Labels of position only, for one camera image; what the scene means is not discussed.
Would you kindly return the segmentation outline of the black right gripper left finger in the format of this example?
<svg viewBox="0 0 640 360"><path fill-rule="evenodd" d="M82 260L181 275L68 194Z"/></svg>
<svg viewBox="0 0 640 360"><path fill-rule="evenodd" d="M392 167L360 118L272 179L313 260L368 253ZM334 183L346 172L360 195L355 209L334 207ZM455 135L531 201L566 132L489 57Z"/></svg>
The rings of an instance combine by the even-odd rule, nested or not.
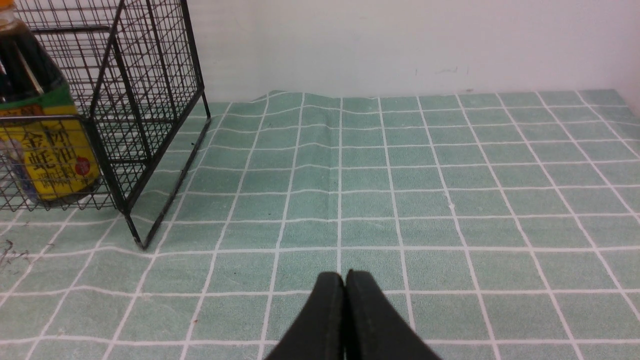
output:
<svg viewBox="0 0 640 360"><path fill-rule="evenodd" d="M290 328L268 360L342 360L345 285L336 272L321 272Z"/></svg>

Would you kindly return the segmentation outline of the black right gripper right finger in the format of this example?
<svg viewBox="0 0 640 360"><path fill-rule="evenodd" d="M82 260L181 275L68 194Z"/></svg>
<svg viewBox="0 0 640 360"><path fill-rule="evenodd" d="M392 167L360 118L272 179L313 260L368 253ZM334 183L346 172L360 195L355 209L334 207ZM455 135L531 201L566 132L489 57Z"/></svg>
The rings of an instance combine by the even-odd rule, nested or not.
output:
<svg viewBox="0 0 640 360"><path fill-rule="evenodd" d="M346 277L345 357L348 360L439 360L391 305L368 271Z"/></svg>

